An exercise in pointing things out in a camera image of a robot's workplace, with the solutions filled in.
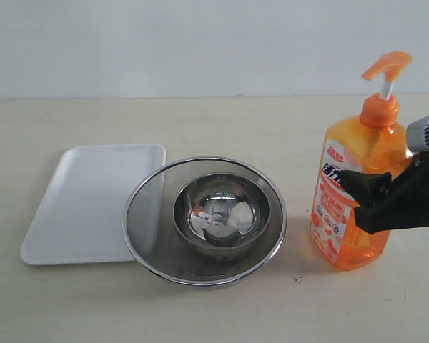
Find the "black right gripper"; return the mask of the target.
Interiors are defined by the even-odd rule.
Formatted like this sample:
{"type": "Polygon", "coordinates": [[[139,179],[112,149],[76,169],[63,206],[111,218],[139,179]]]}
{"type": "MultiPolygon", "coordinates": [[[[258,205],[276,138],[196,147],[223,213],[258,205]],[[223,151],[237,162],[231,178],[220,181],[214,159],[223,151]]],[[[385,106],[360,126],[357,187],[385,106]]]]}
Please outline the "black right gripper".
{"type": "Polygon", "coordinates": [[[355,223],[368,234],[429,227],[429,152],[416,154],[399,174],[344,169],[340,185],[360,205],[355,223]]]}

